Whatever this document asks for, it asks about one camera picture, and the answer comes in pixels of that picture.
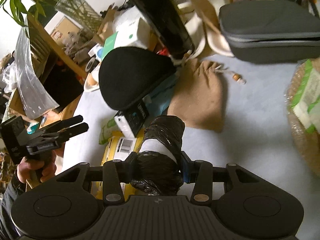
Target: yellow package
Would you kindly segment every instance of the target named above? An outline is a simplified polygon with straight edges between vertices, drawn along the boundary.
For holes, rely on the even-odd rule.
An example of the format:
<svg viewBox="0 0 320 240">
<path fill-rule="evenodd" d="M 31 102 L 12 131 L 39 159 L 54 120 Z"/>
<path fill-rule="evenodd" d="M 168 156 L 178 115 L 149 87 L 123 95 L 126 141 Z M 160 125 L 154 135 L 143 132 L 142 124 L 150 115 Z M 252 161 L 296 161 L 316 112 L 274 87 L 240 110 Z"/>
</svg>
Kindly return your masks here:
<svg viewBox="0 0 320 240">
<path fill-rule="evenodd" d="M 109 139 L 109 143 L 104 152 L 101 166 L 107 161 L 111 160 L 122 160 L 124 161 L 131 152 L 138 152 L 142 140 L 143 140 L 143 129 L 141 129 L 136 138 L 124 137 L 122 132 L 113 131 L 112 137 Z M 96 195 L 97 199 L 102 199 L 102 181 L 97 182 L 98 192 Z M 136 189 L 130 184 L 121 183 L 122 192 L 124 199 L 127 200 L 129 195 L 135 195 Z"/>
</svg>

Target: black plastic bag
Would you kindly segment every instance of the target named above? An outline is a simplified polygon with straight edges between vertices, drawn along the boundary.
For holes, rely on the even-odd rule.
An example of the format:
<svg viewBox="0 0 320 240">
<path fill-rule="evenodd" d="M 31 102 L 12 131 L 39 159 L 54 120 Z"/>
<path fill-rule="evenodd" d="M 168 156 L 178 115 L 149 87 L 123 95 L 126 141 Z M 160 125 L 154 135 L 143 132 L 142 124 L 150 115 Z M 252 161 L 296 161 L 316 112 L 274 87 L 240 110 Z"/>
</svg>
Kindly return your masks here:
<svg viewBox="0 0 320 240">
<path fill-rule="evenodd" d="M 157 139 L 173 154 L 179 164 L 184 128 L 184 122 L 180 118 L 160 115 L 145 130 L 143 142 Z M 148 195 L 176 195 L 183 184 L 183 176 L 177 163 L 158 152 L 138 153 L 131 185 Z"/>
</svg>

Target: black thermos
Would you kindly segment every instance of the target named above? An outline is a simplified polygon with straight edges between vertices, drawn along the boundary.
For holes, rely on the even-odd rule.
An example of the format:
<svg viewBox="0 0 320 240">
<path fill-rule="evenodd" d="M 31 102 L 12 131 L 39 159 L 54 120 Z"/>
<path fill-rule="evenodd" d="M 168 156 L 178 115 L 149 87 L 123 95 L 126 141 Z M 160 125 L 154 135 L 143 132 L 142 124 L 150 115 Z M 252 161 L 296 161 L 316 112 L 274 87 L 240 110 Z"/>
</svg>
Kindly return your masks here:
<svg viewBox="0 0 320 240">
<path fill-rule="evenodd" d="M 195 46 L 171 0 L 132 0 L 175 59 Z"/>
</svg>

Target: metal bolt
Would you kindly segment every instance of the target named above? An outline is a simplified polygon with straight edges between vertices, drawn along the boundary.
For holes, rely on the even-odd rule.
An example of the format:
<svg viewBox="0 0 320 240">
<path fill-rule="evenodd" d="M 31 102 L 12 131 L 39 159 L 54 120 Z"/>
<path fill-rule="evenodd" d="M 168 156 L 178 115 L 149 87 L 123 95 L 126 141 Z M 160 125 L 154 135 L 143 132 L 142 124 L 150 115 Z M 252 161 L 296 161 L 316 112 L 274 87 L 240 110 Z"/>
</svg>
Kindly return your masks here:
<svg viewBox="0 0 320 240">
<path fill-rule="evenodd" d="M 193 197 L 193 199 L 198 202 L 206 202 L 209 200 L 209 196 L 205 194 L 197 194 Z"/>
<path fill-rule="evenodd" d="M 121 196 L 119 194 L 109 194 L 106 195 L 106 200 L 110 202 L 119 201 L 121 199 Z"/>
</svg>

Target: hand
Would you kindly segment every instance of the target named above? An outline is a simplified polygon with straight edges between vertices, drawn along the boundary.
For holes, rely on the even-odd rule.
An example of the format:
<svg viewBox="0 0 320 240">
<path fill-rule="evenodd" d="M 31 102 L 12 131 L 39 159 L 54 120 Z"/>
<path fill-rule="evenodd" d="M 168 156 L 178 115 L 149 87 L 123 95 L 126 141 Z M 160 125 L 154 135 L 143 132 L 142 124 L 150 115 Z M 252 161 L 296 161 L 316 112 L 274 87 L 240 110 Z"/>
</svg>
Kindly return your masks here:
<svg viewBox="0 0 320 240">
<path fill-rule="evenodd" d="M 41 182 L 45 182 L 55 176 L 57 166 L 54 164 L 56 155 L 52 154 L 51 162 L 46 165 L 42 171 Z M 27 179 L 30 179 L 30 171 L 35 171 L 44 166 L 44 161 L 37 161 L 32 159 L 26 159 L 23 157 L 22 161 L 17 167 L 17 176 L 20 182 L 26 183 Z"/>
</svg>

